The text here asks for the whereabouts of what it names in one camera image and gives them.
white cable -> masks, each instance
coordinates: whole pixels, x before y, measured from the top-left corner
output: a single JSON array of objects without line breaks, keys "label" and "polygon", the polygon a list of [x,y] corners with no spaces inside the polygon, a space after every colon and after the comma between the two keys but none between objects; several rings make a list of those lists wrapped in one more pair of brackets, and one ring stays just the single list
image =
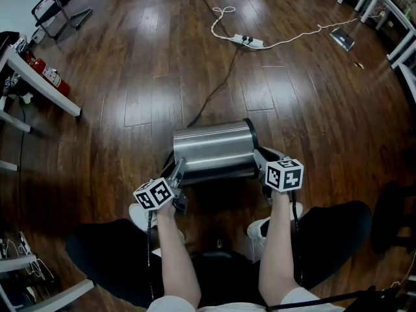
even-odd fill
[{"label": "white cable", "polygon": [[8,250],[8,244],[9,244],[9,242],[11,242],[13,244],[14,249],[16,250],[16,253],[19,256],[19,252],[18,252],[18,249],[16,248],[16,245],[10,239],[7,239],[6,252],[5,252],[6,257],[7,257],[7,250]]},{"label": "white cable", "polygon": [[[277,46],[277,45],[280,45],[280,44],[286,44],[286,43],[290,43],[290,42],[292,42],[293,40],[296,40],[296,39],[298,39],[299,37],[302,37],[302,36],[308,36],[308,35],[310,35],[310,34],[317,34],[317,33],[319,33],[322,29],[327,29],[327,28],[330,28],[330,27],[336,27],[337,25],[343,25],[343,24],[347,24],[347,23],[350,23],[350,22],[354,22],[354,21],[356,21],[356,20],[358,20],[358,18],[354,18],[354,19],[351,19],[350,21],[346,21],[346,22],[340,22],[340,23],[334,23],[334,24],[330,24],[330,25],[325,25],[324,27],[323,26],[321,26],[321,25],[318,25],[318,27],[319,27],[319,30],[316,30],[316,31],[312,31],[312,32],[303,32],[302,34],[299,34],[298,36],[296,36],[296,37],[294,37],[294,38],[292,38],[292,39],[290,39],[290,40],[284,40],[284,41],[282,41],[282,42],[278,42],[278,43],[275,43],[275,44],[273,44],[273,45],[270,45],[270,46],[266,46],[266,47],[253,47],[253,46],[250,46],[249,44],[246,44],[246,43],[241,43],[240,41],[238,41],[238,40],[236,40],[236,39],[234,39],[234,37],[224,37],[224,36],[220,36],[220,35],[218,35],[218,34],[216,34],[215,33],[215,31],[214,31],[214,27],[215,27],[215,25],[224,17],[224,13],[232,13],[232,12],[234,12],[235,11],[235,7],[232,7],[232,6],[227,6],[226,8],[224,8],[224,9],[221,9],[221,8],[218,8],[218,7],[214,7],[213,8],[213,11],[214,12],[220,12],[221,13],[221,15],[220,15],[220,17],[219,18],[217,18],[216,20],[215,20],[215,22],[213,23],[213,25],[211,26],[211,32],[212,32],[212,34],[214,35],[214,36],[216,36],[217,38],[220,38],[220,39],[224,39],[224,40],[229,40],[230,42],[235,42],[235,43],[238,43],[238,44],[242,44],[242,45],[244,45],[244,46],[246,46],[246,47],[249,47],[250,49],[271,49],[272,47],[275,47],[275,46]],[[379,15],[377,15],[377,16],[370,16],[370,18],[377,18],[377,17],[379,17],[380,16],[380,14]]]},{"label": "white cable", "polygon": [[402,281],[395,281],[395,282],[393,282],[392,284],[391,284],[391,286],[390,286],[390,288],[393,288],[393,286],[395,285],[395,284],[398,284],[398,286],[401,286],[402,284],[403,284],[403,282],[405,282],[406,281],[406,279],[408,278],[408,276],[409,276],[409,274],[410,274],[410,271],[411,271],[411,269],[413,268],[413,265],[415,264],[415,259],[416,259],[416,252],[413,254],[413,261],[411,262],[411,265],[410,265],[410,267],[409,267],[409,270],[408,270],[408,272],[406,273],[406,275],[404,276],[404,278],[402,279]]},{"label": "white cable", "polygon": [[[16,245],[14,244],[14,242],[13,242],[13,241],[11,241],[10,239],[7,239],[7,245],[6,245],[6,256],[7,256],[8,244],[9,244],[10,242],[13,244],[14,249],[16,250],[16,253],[17,253],[17,255],[18,255],[18,256],[20,256],[20,254],[26,254],[26,255],[32,254],[32,253],[30,253],[30,252],[28,252],[28,251],[26,250],[26,248],[22,245],[22,243],[19,245],[19,247],[18,247],[18,248],[16,248]],[[39,266],[38,261],[40,261],[40,262],[41,262],[41,263],[45,266],[45,268],[47,269],[47,271],[51,274],[51,277],[52,277],[52,278],[55,278],[55,277],[52,275],[52,273],[51,273],[51,271],[49,270],[49,268],[48,268],[48,267],[45,265],[45,263],[44,263],[41,259],[39,259],[39,258],[38,258],[36,261],[34,261],[34,262],[30,263],[30,265],[31,265],[31,271],[28,271],[28,270],[27,270],[27,268],[25,267],[26,272],[27,272],[29,275],[34,274],[34,275],[35,275],[35,276],[37,276],[38,278],[42,278],[42,279],[44,280],[44,279],[45,279],[45,276],[44,276],[44,274],[42,273],[42,270],[40,269],[40,266]]]}]

white sleeve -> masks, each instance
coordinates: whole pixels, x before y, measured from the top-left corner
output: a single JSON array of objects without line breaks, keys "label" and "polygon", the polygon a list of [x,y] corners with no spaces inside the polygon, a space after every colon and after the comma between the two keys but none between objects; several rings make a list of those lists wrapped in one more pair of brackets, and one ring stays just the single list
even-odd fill
[{"label": "white sleeve", "polygon": [[195,309],[183,298],[163,296],[150,304],[148,312],[195,312]]},{"label": "white sleeve", "polygon": [[[308,290],[298,287],[288,293],[281,301],[281,304],[301,303],[311,300],[318,300],[314,294],[311,294]],[[294,307],[292,309],[286,309],[287,312],[341,312],[345,309],[342,307],[334,306],[332,304],[322,304],[315,306]]]}]

hand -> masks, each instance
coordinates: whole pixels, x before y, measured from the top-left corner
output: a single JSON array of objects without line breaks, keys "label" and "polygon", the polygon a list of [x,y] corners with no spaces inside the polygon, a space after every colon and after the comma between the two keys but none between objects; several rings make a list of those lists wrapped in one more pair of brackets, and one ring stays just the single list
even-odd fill
[{"label": "hand", "polygon": [[163,205],[157,210],[157,216],[167,216],[173,218],[175,216],[176,209],[174,207],[173,200],[170,200],[166,205]]}]

wall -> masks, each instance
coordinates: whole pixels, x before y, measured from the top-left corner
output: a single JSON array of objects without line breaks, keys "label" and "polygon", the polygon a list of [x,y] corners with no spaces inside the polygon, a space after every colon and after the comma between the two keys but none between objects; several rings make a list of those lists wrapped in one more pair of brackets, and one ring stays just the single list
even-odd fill
[{"label": "wall", "polygon": [[0,31],[18,31],[28,38],[35,32],[32,8],[40,0],[0,0]]}]

power strip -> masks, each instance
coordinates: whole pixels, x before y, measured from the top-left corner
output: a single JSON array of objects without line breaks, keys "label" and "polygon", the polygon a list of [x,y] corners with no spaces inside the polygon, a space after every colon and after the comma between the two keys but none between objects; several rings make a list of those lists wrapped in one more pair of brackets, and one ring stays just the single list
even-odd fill
[{"label": "power strip", "polygon": [[235,34],[233,37],[233,42],[238,43],[238,44],[242,44],[244,42],[245,44],[250,44],[251,47],[254,47],[256,49],[263,47],[262,40],[258,40],[258,39],[247,37],[247,36],[244,36],[244,37],[248,39],[244,40],[243,36],[241,36],[240,34]]}]

